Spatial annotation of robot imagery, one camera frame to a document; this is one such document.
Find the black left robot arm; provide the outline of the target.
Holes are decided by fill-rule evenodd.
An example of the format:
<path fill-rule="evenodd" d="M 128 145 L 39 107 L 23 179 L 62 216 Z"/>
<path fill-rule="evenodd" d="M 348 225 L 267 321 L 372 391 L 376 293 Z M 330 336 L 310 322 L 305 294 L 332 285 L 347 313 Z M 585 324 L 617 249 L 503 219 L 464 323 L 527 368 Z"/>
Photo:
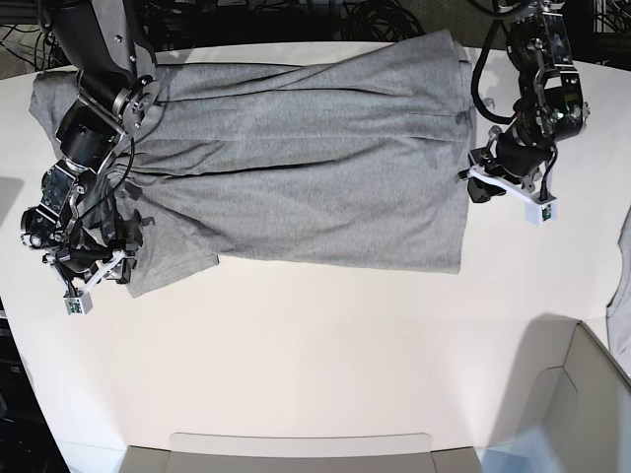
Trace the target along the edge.
<path fill-rule="evenodd" d="M 477 111 L 493 123 L 488 143 L 469 154 L 470 168 L 458 174 L 472 202 L 485 203 L 510 188 L 535 202 L 551 200 L 551 174 L 558 144 L 579 135 L 589 106 L 571 51 L 561 1 L 471 2 L 492 24 L 474 66 L 470 92 Z M 508 57 L 517 69 L 520 96 L 509 116 L 489 110 L 479 83 L 498 32 L 506 38 Z"/>

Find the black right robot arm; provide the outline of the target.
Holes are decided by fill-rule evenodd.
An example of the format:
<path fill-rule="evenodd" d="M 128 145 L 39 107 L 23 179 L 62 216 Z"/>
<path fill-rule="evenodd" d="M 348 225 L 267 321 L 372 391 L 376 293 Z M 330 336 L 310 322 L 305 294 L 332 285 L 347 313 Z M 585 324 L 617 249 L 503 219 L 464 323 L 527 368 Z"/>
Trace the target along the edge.
<path fill-rule="evenodd" d="M 40 1 L 41 24 L 78 70 L 78 96 L 56 132 L 59 161 L 42 178 L 42 197 L 23 215 L 22 240 L 43 251 L 68 295 L 76 278 L 99 281 L 98 262 L 119 265 L 118 243 L 88 239 L 83 224 L 103 203 L 80 204 L 104 178 L 134 136 L 159 91 L 157 60 L 132 1 Z"/>

